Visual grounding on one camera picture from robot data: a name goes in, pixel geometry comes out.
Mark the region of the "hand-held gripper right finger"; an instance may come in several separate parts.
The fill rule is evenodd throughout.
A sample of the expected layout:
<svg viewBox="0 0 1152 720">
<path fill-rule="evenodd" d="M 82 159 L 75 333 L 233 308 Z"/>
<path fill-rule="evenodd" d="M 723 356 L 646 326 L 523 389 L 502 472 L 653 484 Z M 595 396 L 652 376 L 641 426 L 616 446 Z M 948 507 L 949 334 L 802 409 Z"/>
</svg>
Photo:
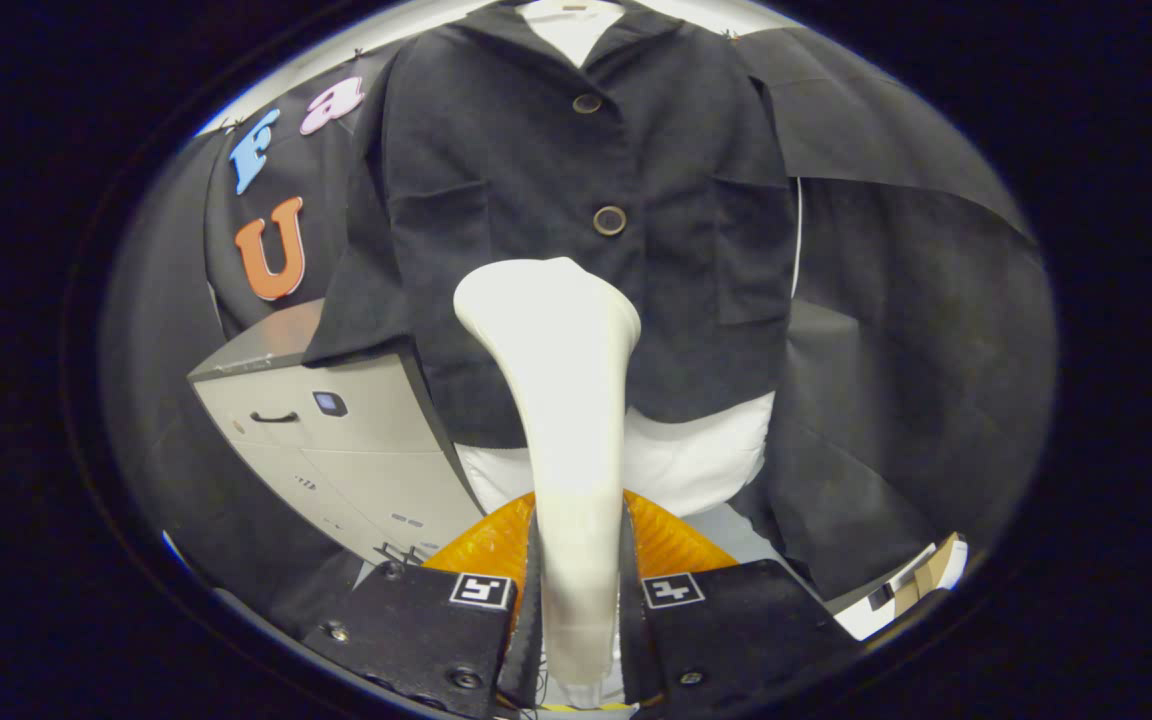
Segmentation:
<svg viewBox="0 0 1152 720">
<path fill-rule="evenodd" d="M 626 492 L 620 661 L 636 719 L 740 719 L 810 694 L 861 655 L 790 570 L 738 562 L 699 530 Z"/>
</svg>

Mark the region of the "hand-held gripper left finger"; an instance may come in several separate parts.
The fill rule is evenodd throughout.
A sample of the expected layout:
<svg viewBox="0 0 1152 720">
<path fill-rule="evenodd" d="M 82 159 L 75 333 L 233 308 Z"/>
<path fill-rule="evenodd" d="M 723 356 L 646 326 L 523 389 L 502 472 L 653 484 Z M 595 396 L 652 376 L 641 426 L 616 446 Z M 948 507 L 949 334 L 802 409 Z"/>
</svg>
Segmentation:
<svg viewBox="0 0 1152 720">
<path fill-rule="evenodd" d="M 467 719 L 535 711 L 541 553 L 535 495 L 492 511 L 424 564 L 389 560 L 312 621 L 316 655 Z"/>
</svg>

